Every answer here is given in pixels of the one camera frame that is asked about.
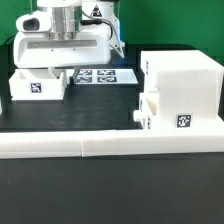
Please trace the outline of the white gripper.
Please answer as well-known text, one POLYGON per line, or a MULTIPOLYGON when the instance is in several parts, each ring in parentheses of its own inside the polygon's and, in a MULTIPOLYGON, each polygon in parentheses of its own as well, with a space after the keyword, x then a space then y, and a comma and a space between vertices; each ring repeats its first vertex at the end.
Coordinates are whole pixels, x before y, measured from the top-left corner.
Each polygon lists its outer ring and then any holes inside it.
MULTIPOLYGON (((21 16, 16 21, 13 57, 20 69, 55 68, 107 64, 111 59, 108 26, 101 20, 82 20, 76 8, 49 8, 21 16)), ((80 68, 74 69, 70 85, 76 84, 80 68)))

